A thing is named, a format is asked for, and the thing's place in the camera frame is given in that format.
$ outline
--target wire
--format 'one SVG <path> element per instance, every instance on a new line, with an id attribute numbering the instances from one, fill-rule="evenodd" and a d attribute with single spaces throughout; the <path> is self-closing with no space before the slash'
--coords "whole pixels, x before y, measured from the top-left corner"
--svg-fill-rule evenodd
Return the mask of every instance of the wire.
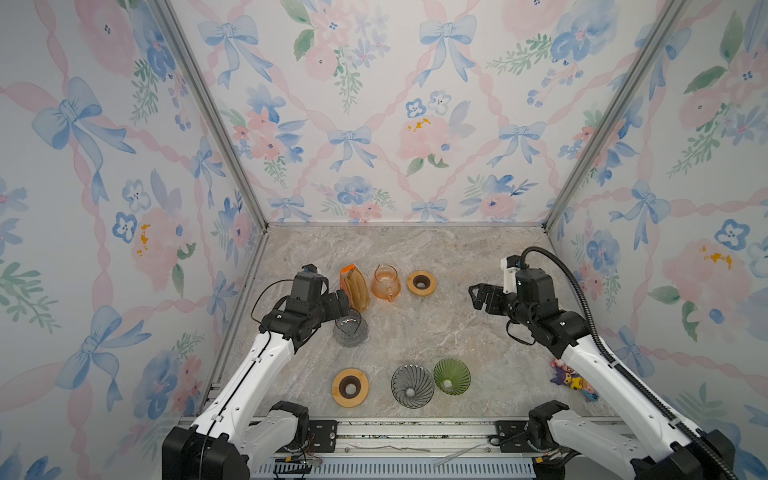
<path id="1" fill-rule="evenodd" d="M 507 437 L 506 439 L 502 439 L 501 437 L 498 437 L 498 436 L 492 436 L 488 438 L 488 443 L 490 443 L 494 447 L 500 447 L 508 442 L 519 442 L 520 441 L 519 439 L 525 438 L 526 436 L 528 436 L 528 433 L 530 433 L 528 430 L 523 430 L 522 432 L 516 433 L 511 437 Z"/>
<path id="2" fill-rule="evenodd" d="M 565 466 L 566 463 L 570 462 L 574 457 L 579 455 L 581 455 L 581 453 L 573 450 L 563 458 L 557 458 L 555 460 L 550 460 L 549 462 L 537 463 L 536 465 L 540 467 L 547 467 L 547 468 L 560 468 Z"/>
<path id="3" fill-rule="evenodd" d="M 203 455 L 205 454 L 205 442 L 208 440 L 210 431 L 214 429 L 214 425 L 216 425 L 214 422 L 210 423 L 210 427 L 208 427 L 208 433 L 206 433 L 205 438 L 203 438 L 203 448 L 200 450 L 200 467 L 197 469 L 198 480 L 203 480 Z"/>
<path id="4" fill-rule="evenodd" d="M 267 330 L 266 332 L 267 332 L 267 333 L 269 333 L 269 334 L 270 334 L 270 336 L 269 336 L 269 338 L 267 338 L 267 339 L 266 339 L 266 343 L 264 344 L 264 348 L 262 348 L 262 349 L 261 349 L 261 351 L 259 352 L 259 355 L 256 357 L 256 358 L 258 358 L 258 359 L 260 359 L 260 358 L 261 358 L 261 354 L 262 354 L 262 353 L 264 353 L 264 350 L 266 350 L 266 348 L 269 346 L 270 342 L 272 341 L 272 332 L 271 332 L 271 331 L 269 331 L 269 330 Z"/>
<path id="5" fill-rule="evenodd" d="M 414 448 L 414 447 L 395 447 L 394 445 L 382 445 L 380 447 L 361 447 L 360 445 L 353 445 L 353 444 L 350 443 L 349 446 L 353 447 L 355 449 L 360 449 L 360 450 L 395 449 L 395 450 L 399 450 L 400 452 L 404 452 L 405 450 L 416 450 L 417 452 L 431 452 L 432 451 L 430 449 L 417 449 L 417 448 Z"/>
<path id="6" fill-rule="evenodd" d="M 266 286 L 266 288 L 264 290 L 262 290 L 261 294 L 259 295 L 259 298 L 256 299 L 256 303 L 253 304 L 253 308 L 250 311 L 250 318 L 254 322 L 261 323 L 259 320 L 253 318 L 253 312 L 256 311 L 256 305 L 259 304 L 259 300 L 261 300 L 261 297 L 264 296 L 264 293 L 266 293 L 266 291 L 269 290 L 272 285 L 277 285 L 280 282 L 293 282 L 293 279 L 292 278 L 286 278 L 286 279 L 283 279 L 283 280 L 277 280 L 276 282 L 270 283 L 269 285 Z"/>
<path id="7" fill-rule="evenodd" d="M 562 260 L 558 258 L 557 255 L 550 252 L 549 250 L 546 250 L 541 247 L 528 247 L 525 250 L 523 250 L 523 253 L 520 254 L 520 266 L 522 268 L 528 268 L 528 265 L 525 263 L 525 257 L 530 252 L 537 252 L 545 257 L 547 257 L 549 260 L 552 260 L 555 265 L 558 266 L 560 270 L 563 271 L 565 274 L 565 277 L 568 279 L 568 282 L 571 284 L 571 288 L 573 289 L 574 293 L 576 294 L 576 298 L 579 302 L 579 305 L 581 306 L 581 311 L 584 312 L 584 319 L 587 321 L 587 327 L 589 329 L 589 333 L 592 337 L 592 340 L 594 341 L 595 346 L 600 351 L 600 354 L 611 364 L 615 363 L 614 368 L 625 378 L 629 383 L 632 384 L 637 390 L 640 391 L 640 393 L 645 396 L 651 403 L 654 404 L 654 406 L 664 415 L 667 417 L 667 419 L 670 422 L 675 422 L 677 420 L 677 423 L 674 424 L 675 428 L 680 429 L 682 433 L 684 433 L 693 443 L 695 443 L 699 448 L 701 448 L 708 457 L 710 457 L 710 460 L 717 465 L 718 469 L 723 473 L 725 478 L 728 480 L 738 480 L 738 477 L 735 473 L 733 473 L 733 470 L 731 470 L 728 465 L 723 461 L 723 459 L 714 452 L 708 446 L 704 440 L 701 439 L 700 436 L 693 433 L 687 425 L 685 425 L 681 420 L 677 418 L 677 416 L 670 410 L 664 403 L 654 394 L 651 392 L 643 383 L 637 379 L 629 370 L 624 368 L 624 366 L 621 363 L 617 363 L 617 360 L 614 358 L 613 355 L 611 355 L 611 352 L 606 348 L 606 346 L 603 344 L 603 340 L 598 335 L 598 328 L 594 324 L 594 319 L 592 318 L 592 312 L 589 309 L 589 303 L 587 302 L 587 297 L 584 296 L 584 292 L 581 291 L 581 287 L 579 286 L 578 281 L 576 280 L 576 277 L 574 274 L 568 269 L 568 267 L 563 263 Z"/>
<path id="8" fill-rule="evenodd" d="M 259 352 L 259 355 L 256 357 L 257 359 L 261 358 L 261 354 L 264 353 L 264 350 L 269 346 L 270 342 L 272 341 L 272 332 L 267 330 L 267 332 L 270 334 L 269 338 L 266 340 L 266 343 L 264 344 L 264 348 L 261 349 L 261 352 Z M 245 375 L 243 375 L 243 378 L 240 379 L 240 382 L 235 387 L 235 391 L 240 388 L 240 385 L 243 384 L 243 381 L 246 377 L 248 377 L 248 373 L 253 368 L 253 366 L 256 365 L 255 362 L 251 363 L 250 367 L 248 367 L 248 371 L 245 372 Z M 232 396 L 227 399 L 227 401 L 221 406 L 221 410 L 219 410 L 219 415 L 227 408 L 227 405 L 229 404 L 230 400 L 232 399 Z M 210 435 L 210 431 L 214 429 L 214 425 L 216 425 L 216 422 L 211 422 L 210 427 L 208 427 L 208 433 L 205 434 L 205 438 L 203 439 L 203 448 L 200 450 L 200 467 L 197 470 L 197 479 L 203 480 L 203 455 L 205 454 L 205 442 L 208 440 L 208 436 Z"/>
<path id="9" fill-rule="evenodd" d="M 515 321 L 514 321 L 513 319 L 510 319 L 510 320 L 507 322 L 507 335 L 509 335 L 509 338 L 513 339 L 513 340 L 514 340 L 515 342 L 517 342 L 517 343 L 522 343 L 523 345 L 527 345 L 527 346 L 536 345 L 536 339 L 533 339 L 533 342 L 530 342 L 530 343 L 528 343 L 528 342 L 525 342 L 524 340 L 521 340 L 521 339 L 519 339 L 518 337 L 516 337 L 516 336 L 512 335 L 512 334 L 509 332 L 509 326 L 510 326 L 511 324 L 513 324 L 513 323 L 515 323 Z"/>

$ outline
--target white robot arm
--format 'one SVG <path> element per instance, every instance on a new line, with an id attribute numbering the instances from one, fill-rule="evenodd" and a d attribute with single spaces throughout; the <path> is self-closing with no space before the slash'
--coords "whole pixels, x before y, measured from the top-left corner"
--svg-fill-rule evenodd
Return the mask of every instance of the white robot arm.
<path id="1" fill-rule="evenodd" d="M 247 480 L 278 449 L 303 451 L 309 431 L 306 407 L 278 402 L 256 425 L 253 413 L 280 370 L 320 325 L 349 314 L 344 291 L 329 292 L 328 279 L 314 265 L 303 267 L 291 294 L 262 319 L 248 356 L 219 396 L 189 429 L 175 427 L 164 440 L 162 479 Z"/>
<path id="2" fill-rule="evenodd" d="M 576 312 L 559 309 L 552 278 L 525 263 L 530 252 L 544 254 L 563 270 L 586 319 Z M 578 282 L 553 253 L 529 247 L 520 256 L 502 259 L 501 268 L 503 287 L 480 283 L 469 288 L 473 306 L 477 310 L 485 307 L 487 313 L 507 316 L 509 323 L 526 326 L 535 342 L 589 381 L 637 436 L 637 441 L 633 441 L 617 435 L 553 400 L 529 412 L 527 435 L 534 447 L 542 451 L 559 445 L 568 447 L 626 479 L 722 475 L 736 480 L 731 470 L 733 444 L 717 430 L 703 432 L 695 422 L 653 394 L 610 353 L 596 332 Z"/>

